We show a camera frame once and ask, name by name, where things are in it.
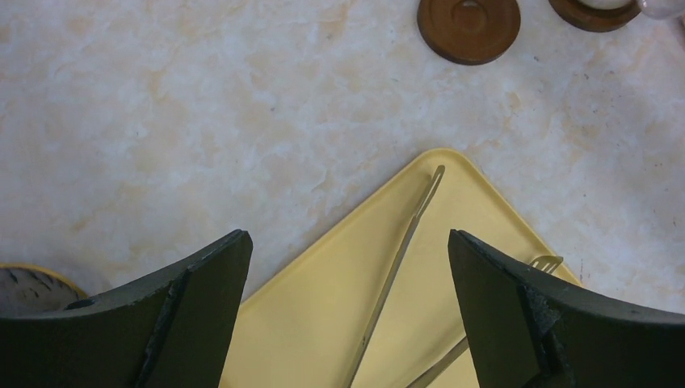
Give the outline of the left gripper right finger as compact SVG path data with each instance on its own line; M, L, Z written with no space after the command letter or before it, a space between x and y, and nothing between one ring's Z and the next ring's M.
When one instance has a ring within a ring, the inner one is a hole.
M683 386L682 314L584 289L463 230L448 255L480 386Z

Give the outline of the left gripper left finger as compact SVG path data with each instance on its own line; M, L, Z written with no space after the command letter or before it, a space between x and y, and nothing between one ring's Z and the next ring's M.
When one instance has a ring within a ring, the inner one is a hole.
M252 250L235 230L63 310L3 318L2 386L218 386Z

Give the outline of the metal serving tongs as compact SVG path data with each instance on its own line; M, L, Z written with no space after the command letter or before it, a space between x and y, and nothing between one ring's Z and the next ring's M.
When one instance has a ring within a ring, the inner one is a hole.
M448 258L451 230L466 230L515 259L561 274L554 255L472 167L441 163L405 196L394 248L341 387L476 387L478 380Z

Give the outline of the three-tier glass dessert stand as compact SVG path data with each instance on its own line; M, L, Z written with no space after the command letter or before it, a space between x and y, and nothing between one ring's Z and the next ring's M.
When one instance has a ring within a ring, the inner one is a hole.
M1 317L64 310L87 298L71 280L32 264L1 264Z

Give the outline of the pink pearlescent mug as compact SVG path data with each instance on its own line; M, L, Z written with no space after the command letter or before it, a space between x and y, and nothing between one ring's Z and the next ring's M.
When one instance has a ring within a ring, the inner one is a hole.
M601 11L617 10L636 4L642 14L656 20L684 16L684 0L580 0L580 3Z

